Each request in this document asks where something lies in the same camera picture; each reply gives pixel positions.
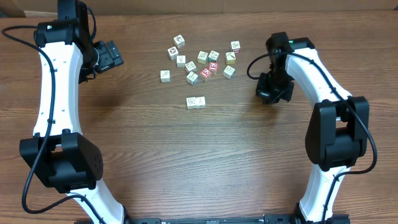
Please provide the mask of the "hammer picture yellow block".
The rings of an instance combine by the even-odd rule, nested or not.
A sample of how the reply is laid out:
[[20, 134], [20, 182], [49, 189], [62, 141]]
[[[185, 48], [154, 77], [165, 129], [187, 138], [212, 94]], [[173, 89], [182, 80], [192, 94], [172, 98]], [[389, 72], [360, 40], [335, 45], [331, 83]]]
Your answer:
[[226, 52], [226, 64], [231, 65], [236, 63], [236, 55], [234, 52]]

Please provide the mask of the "giraffe picture block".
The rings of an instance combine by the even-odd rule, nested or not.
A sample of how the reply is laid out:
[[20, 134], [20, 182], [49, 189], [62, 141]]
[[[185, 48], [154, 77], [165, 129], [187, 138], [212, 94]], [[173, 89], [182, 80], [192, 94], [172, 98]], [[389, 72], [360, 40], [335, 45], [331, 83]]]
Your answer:
[[206, 101], [204, 96], [195, 98], [195, 108], [196, 109], [206, 108]]

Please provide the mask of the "line drawing wooden block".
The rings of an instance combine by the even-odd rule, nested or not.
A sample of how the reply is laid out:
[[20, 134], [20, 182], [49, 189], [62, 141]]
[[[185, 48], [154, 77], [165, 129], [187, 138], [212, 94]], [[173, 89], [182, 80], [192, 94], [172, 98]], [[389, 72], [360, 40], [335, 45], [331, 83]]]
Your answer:
[[196, 98], [195, 97], [188, 97], [186, 99], [186, 103], [187, 103], [187, 108], [190, 109], [195, 109], [197, 107], [196, 104]]

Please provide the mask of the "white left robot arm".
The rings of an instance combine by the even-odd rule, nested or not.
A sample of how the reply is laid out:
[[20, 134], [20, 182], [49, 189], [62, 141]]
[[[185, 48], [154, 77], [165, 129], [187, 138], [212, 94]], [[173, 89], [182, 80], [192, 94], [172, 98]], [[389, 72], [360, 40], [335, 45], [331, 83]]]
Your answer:
[[40, 108], [33, 135], [20, 142], [19, 152], [31, 175], [66, 200], [76, 200], [92, 223], [127, 223], [126, 209], [103, 180], [101, 152], [80, 127], [80, 83], [123, 63], [114, 42], [95, 41], [92, 18], [84, 2], [59, 1], [57, 19], [35, 28], [42, 64]]

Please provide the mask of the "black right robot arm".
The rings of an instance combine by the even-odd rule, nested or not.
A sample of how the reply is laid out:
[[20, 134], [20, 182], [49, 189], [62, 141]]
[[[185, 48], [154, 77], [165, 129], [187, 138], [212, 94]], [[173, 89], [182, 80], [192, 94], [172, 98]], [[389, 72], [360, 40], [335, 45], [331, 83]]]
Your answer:
[[374, 146], [369, 132], [369, 103], [345, 90], [322, 64], [314, 44], [306, 37], [290, 39], [285, 32], [266, 41], [270, 70], [260, 74], [256, 95], [265, 104], [290, 101], [298, 85], [313, 108], [305, 136], [312, 163], [304, 196], [292, 215], [265, 215], [265, 223], [349, 223], [348, 215], [335, 215], [333, 203], [345, 176]]

